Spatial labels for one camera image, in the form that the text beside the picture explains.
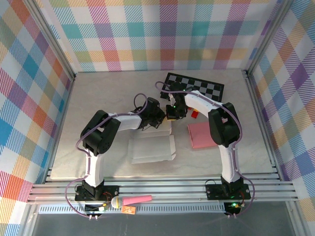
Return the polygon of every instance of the microphone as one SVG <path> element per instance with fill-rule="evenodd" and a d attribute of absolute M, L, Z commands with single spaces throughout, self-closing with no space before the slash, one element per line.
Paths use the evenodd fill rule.
<path fill-rule="evenodd" d="M 146 201 L 151 201 L 152 196 L 151 195 L 145 195 L 145 196 L 137 196 L 137 197 L 120 197 L 116 196 L 112 199 L 112 207 L 113 208 L 121 208 L 126 205 L 134 204 L 134 203 L 142 203 Z"/>

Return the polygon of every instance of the pink sponge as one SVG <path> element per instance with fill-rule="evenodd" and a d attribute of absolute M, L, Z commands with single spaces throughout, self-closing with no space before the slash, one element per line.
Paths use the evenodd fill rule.
<path fill-rule="evenodd" d="M 188 131 L 193 149 L 217 146 L 211 138 L 209 122 L 189 124 Z"/>

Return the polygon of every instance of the colorful plaid backdrop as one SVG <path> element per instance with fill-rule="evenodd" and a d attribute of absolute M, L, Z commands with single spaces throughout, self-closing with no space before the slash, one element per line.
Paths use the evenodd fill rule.
<path fill-rule="evenodd" d="M 0 236 L 16 235 L 39 182 L 70 79 L 22 0 L 0 0 Z"/>
<path fill-rule="evenodd" d="M 315 0 L 297 0 L 254 81 L 276 155 L 315 235 Z"/>
<path fill-rule="evenodd" d="M 71 64 L 84 72 L 245 67 L 279 6 L 276 0 L 37 2 Z"/>

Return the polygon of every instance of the gray floor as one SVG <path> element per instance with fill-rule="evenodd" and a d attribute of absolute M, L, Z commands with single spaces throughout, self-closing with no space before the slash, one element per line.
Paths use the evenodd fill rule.
<path fill-rule="evenodd" d="M 237 219 L 223 214 L 109 214 L 98 221 L 76 214 L 40 214 L 35 236 L 293 236 L 285 203 L 254 203 Z"/>

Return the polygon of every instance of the purple cable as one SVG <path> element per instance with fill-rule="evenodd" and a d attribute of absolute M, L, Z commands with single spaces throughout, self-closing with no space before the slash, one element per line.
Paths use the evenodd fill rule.
<path fill-rule="evenodd" d="M 88 152 L 88 151 L 86 151 L 86 150 L 84 150 L 84 149 L 82 149 L 82 148 L 79 148 L 79 144 L 80 144 L 87 136 L 89 136 L 89 135 L 92 134 L 95 130 L 97 130 L 97 129 L 100 128 L 103 124 L 105 124 L 110 118 L 115 118 L 115 117 L 120 117 L 120 116 L 136 116 L 136 115 L 140 114 L 141 112 L 143 112 L 144 109 L 146 109 L 146 107 L 147 107 L 147 105 L 148 105 L 148 99 L 147 99 L 147 97 L 146 97 L 145 94 L 143 94 L 143 93 L 138 93 L 138 94 L 135 95 L 135 97 L 134 97 L 134 100 L 133 100 L 134 102 L 135 102 L 137 96 L 139 96 L 139 95 L 144 96 L 144 98 L 146 99 L 144 106 L 142 107 L 142 109 L 141 109 L 139 112 L 137 112 L 137 113 L 131 113 L 131 114 L 130 114 L 130 113 L 120 113 L 120 114 L 115 114 L 115 115 L 109 116 L 109 117 L 107 117 L 105 120 L 103 120 L 101 123 L 99 123 L 97 126 L 95 126 L 93 129 L 89 130 L 89 131 L 88 131 L 85 135 L 83 135 L 83 136 L 77 141 L 77 143 L 75 144 L 75 147 L 76 147 L 79 151 L 84 152 L 84 153 L 89 157 L 89 158 L 88 158 L 88 171 L 87 171 L 87 175 L 86 175 L 86 176 L 84 176 L 83 178 L 75 179 L 75 180 L 71 181 L 71 182 L 66 186 L 65 191 L 64 191 L 64 197 L 65 197 L 65 200 L 67 201 L 68 205 L 72 208 L 72 210 L 74 210 L 76 213 L 78 213 L 78 214 L 81 215 L 81 216 L 84 216 L 84 217 L 86 217 L 86 218 L 90 218 L 89 216 L 87 216 L 87 215 L 85 215 L 85 214 L 82 214 L 81 212 L 77 211 L 77 210 L 74 208 L 74 206 L 70 203 L 70 201 L 69 201 L 69 199 L 68 199 L 68 196 L 67 196 L 67 191 L 68 191 L 68 188 L 70 187 L 70 185 L 72 185 L 72 184 L 75 183 L 75 182 L 85 180 L 85 179 L 89 176 L 89 174 L 90 174 L 90 168 L 91 168 L 91 159 L 90 159 L 90 157 L 91 157 L 91 154 L 90 154 L 90 152 Z"/>
<path fill-rule="evenodd" d="M 246 178 L 245 176 L 243 176 L 243 175 L 239 172 L 239 170 L 236 169 L 235 146 L 240 142 L 240 140 L 241 140 L 242 137 L 243 137 L 243 130 L 242 130 L 242 126 L 241 126 L 240 122 L 238 121 L 238 119 L 237 119 L 227 108 L 225 108 L 224 106 L 221 106 L 220 104 L 217 104 L 217 103 L 211 101 L 209 98 L 207 98 L 207 97 L 205 97 L 205 96 L 199 96 L 198 94 L 193 93 L 193 92 L 189 92 L 189 91 L 167 91 L 167 90 L 162 90 L 162 89 L 160 89 L 160 88 L 158 87 L 158 84 L 163 84 L 163 85 L 165 85 L 165 83 L 162 82 L 162 81 L 157 81 L 157 82 L 155 83 L 155 87 L 156 87 L 159 91 L 161 91 L 161 92 L 191 94 L 191 95 L 200 97 L 201 99 L 203 99 L 203 100 L 205 100 L 205 101 L 211 103 L 212 105 L 214 105 L 214 106 L 216 106 L 216 107 L 222 108 L 225 112 L 227 112 L 227 113 L 233 118 L 233 120 L 234 120 L 235 123 L 237 124 L 237 126 L 238 126 L 238 128 L 239 128 L 239 130 L 240 130 L 240 137 L 239 137 L 239 139 L 238 139 L 237 141 L 235 141 L 235 142 L 233 143 L 233 145 L 232 145 L 232 160 L 233 160 L 234 170 L 235 170 L 236 173 L 238 173 L 238 174 L 240 175 L 240 177 L 242 177 L 243 179 L 247 180 L 247 181 L 250 182 L 251 185 L 252 185 L 252 198 L 251 198 L 251 201 L 250 201 L 248 207 L 246 207 L 246 209 L 245 209 L 244 211 L 240 212 L 240 213 L 237 214 L 237 215 L 244 214 L 244 213 L 251 207 L 252 202 L 254 201 L 254 198 L 255 198 L 255 186 L 254 186 L 254 183 L 253 183 L 249 178 Z"/>

